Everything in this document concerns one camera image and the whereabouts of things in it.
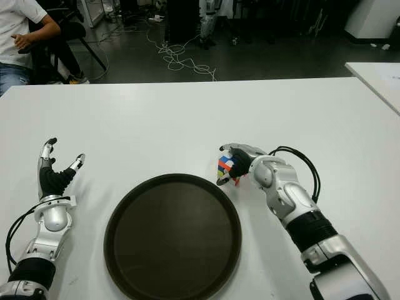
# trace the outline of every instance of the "blue jeans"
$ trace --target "blue jeans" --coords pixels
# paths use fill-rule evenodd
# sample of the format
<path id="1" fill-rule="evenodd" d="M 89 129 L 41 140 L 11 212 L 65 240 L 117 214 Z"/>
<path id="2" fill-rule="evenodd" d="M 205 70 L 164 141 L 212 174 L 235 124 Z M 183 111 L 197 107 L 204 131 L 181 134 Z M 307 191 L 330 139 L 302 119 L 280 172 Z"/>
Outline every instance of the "blue jeans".
<path id="1" fill-rule="evenodd" d="M 31 70 L 15 64 L 2 64 L 0 62 L 0 97 L 11 86 L 22 86 L 29 84 Z"/>

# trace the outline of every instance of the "shoe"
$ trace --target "shoe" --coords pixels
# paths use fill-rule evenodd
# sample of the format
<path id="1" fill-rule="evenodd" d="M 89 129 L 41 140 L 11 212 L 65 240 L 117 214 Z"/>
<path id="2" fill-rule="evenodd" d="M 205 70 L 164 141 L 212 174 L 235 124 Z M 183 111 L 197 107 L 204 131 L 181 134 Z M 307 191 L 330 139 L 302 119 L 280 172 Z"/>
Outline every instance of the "shoe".
<path id="1" fill-rule="evenodd" d="M 82 71 L 79 76 L 69 75 L 68 82 L 69 84 L 90 84 L 89 79 L 83 74 Z"/>

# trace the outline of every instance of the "equipment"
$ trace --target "equipment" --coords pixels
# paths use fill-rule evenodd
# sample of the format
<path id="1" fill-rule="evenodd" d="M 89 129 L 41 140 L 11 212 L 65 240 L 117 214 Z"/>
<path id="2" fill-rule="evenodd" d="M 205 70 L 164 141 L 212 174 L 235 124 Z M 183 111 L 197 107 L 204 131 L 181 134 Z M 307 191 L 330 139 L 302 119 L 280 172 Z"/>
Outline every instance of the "equipment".
<path id="1" fill-rule="evenodd" d="M 268 208 L 301 251 L 307 269 L 318 273 L 310 283 L 315 300 L 390 299 L 379 278 L 317 207 L 319 176 L 305 155 L 285 146 L 269 154 L 243 144 L 227 144 L 220 150 L 230 152 L 234 165 L 217 185 L 248 173 L 252 183 L 266 193 Z M 294 168 L 275 156 L 279 151 L 297 155 L 310 167 L 314 177 L 312 198 L 299 184 Z"/>
<path id="2" fill-rule="evenodd" d="M 37 165 L 39 204 L 19 217 L 7 235 L 6 254 L 10 277 L 6 284 L 0 286 L 0 299 L 48 298 L 48 290 L 56 273 L 56 261 L 72 226 L 69 210 L 76 206 L 75 197 L 63 196 L 63 193 L 85 160 L 85 155 L 81 154 L 67 169 L 55 173 L 52 165 L 56 159 L 50 158 L 50 154 L 56 142 L 56 138 L 48 140 L 40 153 Z M 39 227 L 36 237 L 17 263 L 10 252 L 11 239 L 29 214 L 34 214 Z M 16 265 L 14 270 L 11 269 L 11 263 Z"/>

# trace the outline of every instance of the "chair leg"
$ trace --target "chair leg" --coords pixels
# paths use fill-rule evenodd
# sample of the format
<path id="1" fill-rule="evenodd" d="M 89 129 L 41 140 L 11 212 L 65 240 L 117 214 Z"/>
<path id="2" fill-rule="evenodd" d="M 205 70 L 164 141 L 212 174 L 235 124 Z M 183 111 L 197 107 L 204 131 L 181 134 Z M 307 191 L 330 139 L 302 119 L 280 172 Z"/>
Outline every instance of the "chair leg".
<path id="1" fill-rule="evenodd" d="M 79 38 L 79 40 L 81 41 L 81 43 L 83 44 L 83 46 L 86 47 L 86 49 L 90 52 L 90 54 L 92 54 L 92 56 L 94 57 L 94 59 L 99 63 L 99 65 L 102 67 L 103 70 L 106 70 L 107 67 L 105 64 L 103 64 L 103 62 L 100 60 L 100 58 L 97 56 L 96 53 L 94 53 L 94 51 L 92 50 L 92 48 L 90 48 L 90 46 L 87 44 L 87 42 L 83 39 L 83 38 Z"/>

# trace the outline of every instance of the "rubik's cube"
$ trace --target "rubik's cube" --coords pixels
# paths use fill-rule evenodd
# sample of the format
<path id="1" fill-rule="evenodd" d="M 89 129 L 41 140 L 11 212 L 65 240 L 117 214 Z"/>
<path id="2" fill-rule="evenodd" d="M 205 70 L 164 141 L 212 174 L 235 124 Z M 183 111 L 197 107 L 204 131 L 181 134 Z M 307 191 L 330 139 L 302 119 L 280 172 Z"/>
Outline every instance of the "rubik's cube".
<path id="1" fill-rule="evenodd" d="M 234 165 L 234 159 L 230 154 L 222 155 L 218 160 L 218 178 L 223 177 L 226 173 L 228 173 Z M 239 184 L 239 178 L 232 179 L 235 182 L 235 186 Z"/>

